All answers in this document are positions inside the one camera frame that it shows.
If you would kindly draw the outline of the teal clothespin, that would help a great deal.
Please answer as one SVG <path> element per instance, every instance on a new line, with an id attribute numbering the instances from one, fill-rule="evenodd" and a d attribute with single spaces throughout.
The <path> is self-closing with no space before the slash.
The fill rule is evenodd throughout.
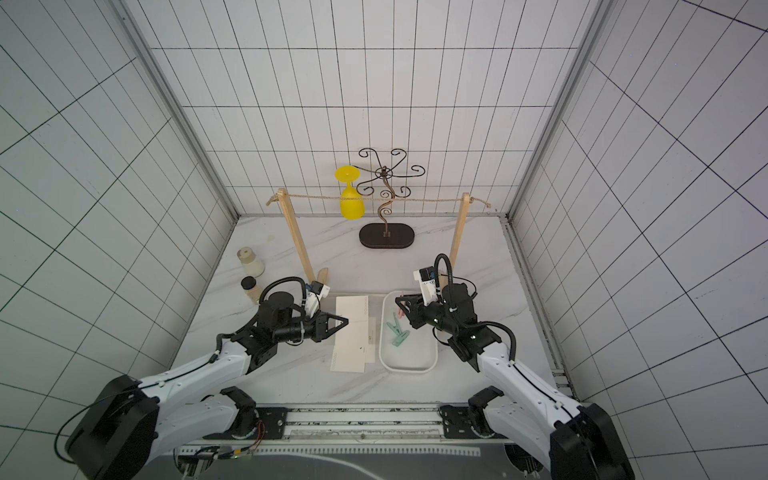
<path id="1" fill-rule="evenodd" d="M 399 321 L 395 319 L 393 322 L 386 322 L 385 325 L 392 331 L 396 337 L 402 337 L 406 334 L 399 324 Z"/>
<path id="2" fill-rule="evenodd" d="M 391 341 L 391 344 L 395 347 L 399 347 L 409 337 L 409 335 L 409 331 L 401 331 L 395 335 L 394 339 Z"/>

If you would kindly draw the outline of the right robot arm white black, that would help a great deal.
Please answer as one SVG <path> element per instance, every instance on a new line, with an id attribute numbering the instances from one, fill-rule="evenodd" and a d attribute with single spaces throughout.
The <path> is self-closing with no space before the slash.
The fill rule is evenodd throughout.
<path id="1" fill-rule="evenodd" d="M 468 401 L 473 433 L 501 435 L 554 479 L 632 479 L 635 476 L 613 421 L 597 404 L 583 404 L 549 385 L 517 357 L 512 330 L 479 320 L 474 297 L 455 281 L 440 253 L 414 273 L 417 294 L 395 303 L 410 325 L 448 334 L 446 345 L 490 384 Z"/>

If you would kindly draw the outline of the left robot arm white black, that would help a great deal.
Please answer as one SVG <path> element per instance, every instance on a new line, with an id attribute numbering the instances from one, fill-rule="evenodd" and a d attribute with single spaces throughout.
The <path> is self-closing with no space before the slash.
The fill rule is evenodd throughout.
<path id="1" fill-rule="evenodd" d="M 254 316 L 219 333 L 212 352 L 162 373 L 108 382 L 74 414 L 56 457 L 89 479 L 131 479 L 156 457 L 208 435 L 263 440 L 256 401 L 236 383 L 271 360 L 280 344 L 320 343 L 348 326 L 321 309 L 328 286 L 285 277 L 266 286 Z"/>

